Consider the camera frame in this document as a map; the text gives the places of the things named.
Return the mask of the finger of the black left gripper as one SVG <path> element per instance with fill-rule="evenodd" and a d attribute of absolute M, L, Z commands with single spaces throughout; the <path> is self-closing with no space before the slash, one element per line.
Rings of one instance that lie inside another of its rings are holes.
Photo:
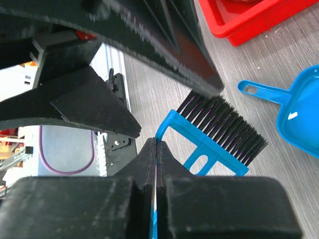
<path fill-rule="evenodd" d="M 224 84 L 205 47 L 192 0 L 3 0 L 0 40 L 68 29 L 95 35 L 205 96 Z"/>

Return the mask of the blue plastic dustpan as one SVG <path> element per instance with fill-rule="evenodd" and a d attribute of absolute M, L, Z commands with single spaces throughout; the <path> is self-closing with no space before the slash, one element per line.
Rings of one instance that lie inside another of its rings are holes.
<path fill-rule="evenodd" d="M 304 69 L 288 90 L 243 80 L 240 92 L 279 104 L 277 131 L 298 149 L 319 157 L 319 66 Z"/>

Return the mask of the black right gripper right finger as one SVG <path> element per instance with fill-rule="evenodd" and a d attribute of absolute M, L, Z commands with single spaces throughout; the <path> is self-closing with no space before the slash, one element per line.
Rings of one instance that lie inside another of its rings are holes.
<path fill-rule="evenodd" d="M 279 181 L 256 176 L 195 176 L 157 144 L 157 233 L 160 239 L 300 239 Z"/>

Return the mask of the blue hand brush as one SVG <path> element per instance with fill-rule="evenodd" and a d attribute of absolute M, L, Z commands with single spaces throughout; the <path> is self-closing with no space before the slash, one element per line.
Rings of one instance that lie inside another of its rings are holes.
<path fill-rule="evenodd" d="M 196 145 L 183 164 L 185 169 L 190 170 L 199 157 L 207 157 L 198 176 L 207 175 L 217 162 L 236 176 L 244 176 L 249 164 L 268 144 L 221 95 L 208 98 L 191 91 L 160 124 L 155 134 L 157 142 L 168 127 Z"/>

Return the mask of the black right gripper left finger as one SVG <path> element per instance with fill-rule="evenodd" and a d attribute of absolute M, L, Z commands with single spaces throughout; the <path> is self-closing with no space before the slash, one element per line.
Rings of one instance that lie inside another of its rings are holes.
<path fill-rule="evenodd" d="M 113 176 L 25 177 L 0 207 L 3 239 L 149 239 L 156 140 Z"/>

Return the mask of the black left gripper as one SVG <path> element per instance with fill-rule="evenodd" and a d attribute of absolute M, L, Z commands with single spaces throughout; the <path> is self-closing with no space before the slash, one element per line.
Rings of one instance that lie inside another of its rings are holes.
<path fill-rule="evenodd" d="M 34 83 L 47 83 L 2 101 L 0 128 L 58 125 L 101 131 L 93 127 L 89 109 L 98 78 L 89 64 L 101 44 L 95 35 L 73 28 L 2 14 L 1 69 L 34 61 Z M 134 120 L 130 137 L 137 138 L 141 126 Z"/>

